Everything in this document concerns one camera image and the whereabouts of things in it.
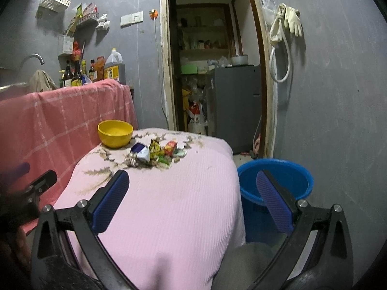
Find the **floor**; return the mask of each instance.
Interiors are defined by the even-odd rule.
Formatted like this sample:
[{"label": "floor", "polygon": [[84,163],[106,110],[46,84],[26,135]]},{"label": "floor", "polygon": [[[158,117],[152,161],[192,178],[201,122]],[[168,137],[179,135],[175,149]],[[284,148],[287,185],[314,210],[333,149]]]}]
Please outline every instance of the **floor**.
[{"label": "floor", "polygon": [[252,160],[253,159],[250,157],[250,155],[234,155],[234,163],[237,168]]}]

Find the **wire cable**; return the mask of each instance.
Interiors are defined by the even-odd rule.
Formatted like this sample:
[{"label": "wire cable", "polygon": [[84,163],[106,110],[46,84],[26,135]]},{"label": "wire cable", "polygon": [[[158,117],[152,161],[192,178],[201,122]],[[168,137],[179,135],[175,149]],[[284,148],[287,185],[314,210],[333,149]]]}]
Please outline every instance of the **wire cable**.
[{"label": "wire cable", "polygon": [[168,126],[168,117],[164,110],[164,105],[163,105],[164,79],[160,77],[160,54],[159,54],[159,46],[157,44],[157,36],[156,36],[156,19],[154,19],[153,22],[154,22],[154,40],[156,41],[156,49],[157,49],[157,78],[159,79],[159,82],[161,85],[161,88],[160,88],[161,109],[163,111],[163,114],[164,114],[165,120],[167,121],[167,126]]},{"label": "wire cable", "polygon": [[261,115],[260,118],[259,118],[258,126],[257,126],[257,129],[255,130],[255,133],[254,133],[254,137],[253,137],[253,148],[252,148],[252,150],[254,150],[255,137],[257,136],[258,128],[259,128],[259,126],[261,125],[261,120],[262,120],[262,115]]}]

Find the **faucet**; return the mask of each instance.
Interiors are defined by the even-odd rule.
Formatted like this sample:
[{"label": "faucet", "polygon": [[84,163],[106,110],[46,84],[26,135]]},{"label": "faucet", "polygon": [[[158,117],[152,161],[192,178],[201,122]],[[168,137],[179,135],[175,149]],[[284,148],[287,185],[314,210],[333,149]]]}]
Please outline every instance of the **faucet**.
[{"label": "faucet", "polygon": [[16,80],[18,81],[19,78],[20,78],[20,71],[24,65],[24,63],[26,63],[26,61],[30,58],[36,58],[36,59],[39,59],[40,61],[40,65],[43,65],[45,63],[45,61],[43,60],[43,58],[38,55],[37,53],[34,53],[34,54],[31,54],[30,56],[26,56],[24,59],[22,59],[22,61],[20,62],[20,65],[19,65],[19,68],[17,69],[16,71]]},{"label": "faucet", "polygon": [[43,64],[45,63],[45,61],[43,60],[43,58],[42,58],[40,55],[38,55],[37,53],[34,53],[34,54],[30,55],[30,56],[26,56],[26,57],[21,61],[20,65],[19,65],[19,68],[17,69],[18,72],[20,72],[20,70],[22,69],[24,63],[26,63],[26,61],[27,61],[28,59],[30,59],[30,58],[36,58],[36,59],[39,59],[40,65],[43,65]]}]

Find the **plastic jug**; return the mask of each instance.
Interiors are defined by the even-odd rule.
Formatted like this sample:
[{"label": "plastic jug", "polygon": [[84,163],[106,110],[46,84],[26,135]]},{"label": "plastic jug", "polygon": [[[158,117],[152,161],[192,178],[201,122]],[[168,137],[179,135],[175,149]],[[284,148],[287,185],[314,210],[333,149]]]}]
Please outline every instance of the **plastic jug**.
[{"label": "plastic jug", "polygon": [[120,84],[126,84],[125,64],[123,63],[121,54],[117,52],[116,48],[112,49],[112,53],[106,60],[103,69],[103,78],[112,78]]},{"label": "plastic jug", "polygon": [[119,52],[117,52],[116,48],[113,48],[111,55],[106,60],[105,66],[112,64],[116,65],[118,63],[123,63],[122,56]]}]

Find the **yellow bowl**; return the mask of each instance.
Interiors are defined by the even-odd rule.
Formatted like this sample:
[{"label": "yellow bowl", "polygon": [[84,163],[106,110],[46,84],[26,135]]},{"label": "yellow bowl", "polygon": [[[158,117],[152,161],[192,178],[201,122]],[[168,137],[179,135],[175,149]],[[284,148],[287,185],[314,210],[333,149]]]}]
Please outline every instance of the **yellow bowl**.
[{"label": "yellow bowl", "polygon": [[133,126],[120,120],[106,120],[98,124],[98,136],[102,144],[110,148],[125,146],[132,139]]}]

